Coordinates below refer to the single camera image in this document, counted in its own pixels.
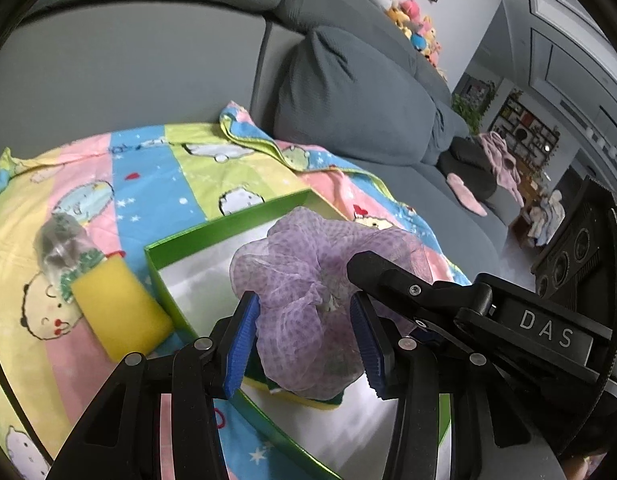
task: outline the black cable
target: black cable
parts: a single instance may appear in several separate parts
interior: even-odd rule
[[[611,209],[608,212],[608,221],[610,224],[611,236],[613,238],[613,252],[615,253],[615,315],[613,316],[613,333],[610,337],[610,345],[608,346],[608,350],[606,352],[604,365],[601,367],[601,371],[599,372],[599,376],[597,377],[597,381],[594,385],[594,395],[592,396],[591,405],[583,416],[580,418],[575,418],[575,422],[573,422],[563,432],[563,436],[560,439],[561,442],[555,449],[555,454],[558,457],[563,455],[563,452],[581,431],[581,428],[584,427],[586,421],[589,420],[592,412],[597,406],[597,403],[601,399],[601,396],[604,394],[606,384],[610,379],[610,375],[617,359],[617,213],[614,209]]]

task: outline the clear plastic bag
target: clear plastic bag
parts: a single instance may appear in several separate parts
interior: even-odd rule
[[[50,216],[34,247],[40,269],[67,303],[73,301],[70,284],[105,259],[86,230],[66,213]]]
[[[246,244],[230,267],[238,297],[260,297],[257,351],[266,376],[303,397],[332,399],[357,380],[363,364],[350,320],[346,265],[374,251],[427,282],[431,268],[419,238],[399,228],[377,230],[325,220],[304,207],[281,218],[263,240]],[[379,302],[380,316],[396,321],[405,335],[413,325]]]

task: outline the pink blanket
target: pink blanket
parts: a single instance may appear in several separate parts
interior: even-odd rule
[[[497,179],[497,184],[510,191],[517,203],[524,207],[524,200],[519,190],[517,190],[517,186],[521,183],[521,177],[516,167],[517,161],[509,153],[506,141],[497,132],[479,134],[478,137],[493,167],[493,174]]]

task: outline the colorful blanket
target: colorful blanket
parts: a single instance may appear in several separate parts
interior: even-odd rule
[[[20,471],[37,478],[34,470],[57,455],[114,367],[79,308],[58,298],[40,272],[32,243],[51,213],[73,215],[152,292],[147,244],[307,186],[351,220],[414,232],[435,279],[468,283],[431,228],[376,177],[322,148],[275,143],[236,104],[223,110],[220,124],[113,132],[30,160],[7,150],[0,160],[0,444]],[[180,346],[173,335],[157,352]],[[32,461],[29,442],[41,450]],[[237,477],[255,478],[246,466],[260,462],[243,469],[230,459],[239,444],[222,443]],[[258,449],[266,455],[264,441]]]

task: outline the silver bolt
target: silver bolt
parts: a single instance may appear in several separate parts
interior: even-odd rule
[[[486,364],[486,357],[484,357],[482,354],[470,354],[470,362],[472,362],[472,364],[474,364],[475,366],[484,366]]]
[[[133,352],[132,354],[128,354],[124,358],[124,362],[128,366],[135,366],[142,362],[142,354],[138,354],[137,352]]]
[[[417,341],[412,337],[402,337],[398,345],[402,350],[415,350],[417,348]]]
[[[193,343],[193,346],[197,350],[210,350],[213,348],[213,339],[210,337],[200,337],[197,341],[195,341],[195,343]]]

